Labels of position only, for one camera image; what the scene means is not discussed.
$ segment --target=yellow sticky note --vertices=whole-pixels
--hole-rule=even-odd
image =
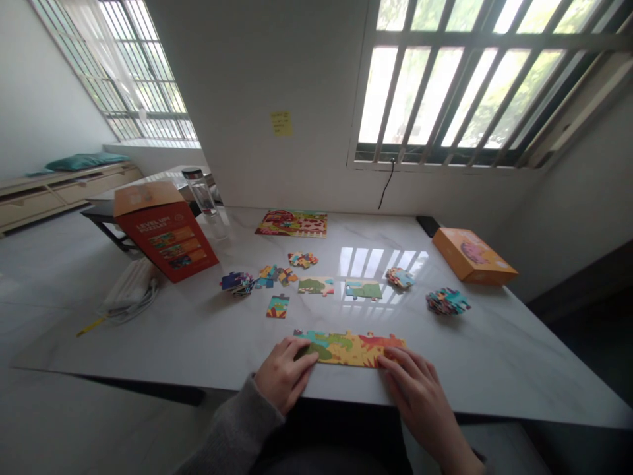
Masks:
[[[270,121],[275,137],[292,135],[292,122],[290,121],[290,111],[277,111],[270,113]]]

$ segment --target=person's left hand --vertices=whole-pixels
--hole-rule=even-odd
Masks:
[[[318,353],[312,353],[295,361],[297,352],[309,344],[307,338],[285,337],[255,373],[255,385],[260,393],[284,416],[297,403],[318,360]]]

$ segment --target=marble tabletop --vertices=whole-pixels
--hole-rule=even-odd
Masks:
[[[629,428],[631,409],[506,288],[463,284],[412,217],[329,214],[326,239],[254,234],[265,210],[228,208],[229,238],[212,246],[220,264],[178,284],[164,280],[151,308],[81,338],[92,308],[77,312],[19,353],[12,366],[239,389],[273,345],[293,329],[404,338],[431,360],[457,412]],[[206,232],[203,217],[200,220]],[[299,276],[334,277],[335,293],[298,294],[297,283],[253,290],[246,298],[222,292],[231,271],[253,275],[287,265],[287,254],[314,253],[319,262]],[[387,284],[390,267],[408,269],[417,284],[399,294]],[[378,280],[376,302],[346,296],[346,277]],[[104,282],[109,289],[114,282]],[[427,310],[425,294],[441,287],[463,292],[472,306],[461,317]],[[290,296],[285,320],[266,318],[273,295]],[[317,364],[307,397],[392,404],[381,371]]]

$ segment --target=person's right hand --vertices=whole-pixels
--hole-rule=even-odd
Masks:
[[[485,469],[457,424],[435,366],[408,348],[387,347],[378,357],[402,420],[446,475],[482,474]]]
[[[259,392],[284,416],[297,403],[308,384],[312,367],[318,360],[318,353],[311,353],[295,361],[297,352],[309,344],[307,338],[285,337],[275,345],[255,373],[255,385]]]

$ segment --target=teal cushion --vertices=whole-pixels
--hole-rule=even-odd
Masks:
[[[96,154],[77,154],[68,158],[55,160],[46,165],[45,168],[55,170],[57,172],[76,172],[99,165],[107,165],[110,163],[124,162],[129,160],[125,155],[109,154],[100,152]]]

